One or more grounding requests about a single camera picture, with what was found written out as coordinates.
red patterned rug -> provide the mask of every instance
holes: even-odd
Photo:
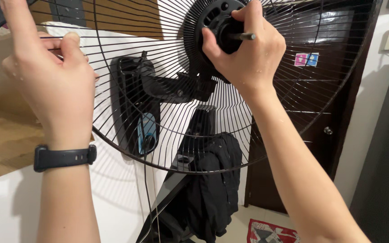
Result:
[[[300,237],[293,229],[250,219],[247,243],[299,243]]]

watch strap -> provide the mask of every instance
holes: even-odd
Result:
[[[87,149],[51,151],[46,145],[35,148],[34,170],[43,172],[49,168],[69,167],[83,164],[92,165],[97,157],[97,148],[90,145]]]

fan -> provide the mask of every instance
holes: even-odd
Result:
[[[198,174],[239,169],[262,143],[249,107],[202,52],[202,27],[226,52],[238,50],[243,23],[230,13],[246,0],[40,0],[38,26],[54,38],[70,31],[100,74],[93,131],[126,156],[154,168]],[[348,80],[371,24],[374,0],[263,0],[263,14],[287,50],[273,84],[302,134]],[[207,144],[237,140],[242,162],[204,170],[191,161]]]

fan guard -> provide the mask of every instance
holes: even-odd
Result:
[[[35,8],[50,4],[51,11]],[[40,0],[30,7],[37,25],[55,38],[76,31],[81,50],[100,74],[93,131],[128,157],[154,168],[199,174],[239,169],[263,157],[256,123],[238,91],[202,53],[208,26],[226,39],[243,25],[229,17],[246,0]],[[273,84],[302,134],[328,108],[349,78],[365,44],[375,0],[262,0],[263,14],[284,36],[287,50]],[[51,18],[55,22],[41,22]],[[238,139],[242,164],[201,171],[190,161],[223,132]]]

left hand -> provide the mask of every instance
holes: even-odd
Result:
[[[0,0],[0,6],[14,41],[14,54],[4,59],[4,70],[43,125],[49,149],[87,148],[95,74],[79,48],[79,36],[70,32],[62,40],[40,39],[25,0]]]

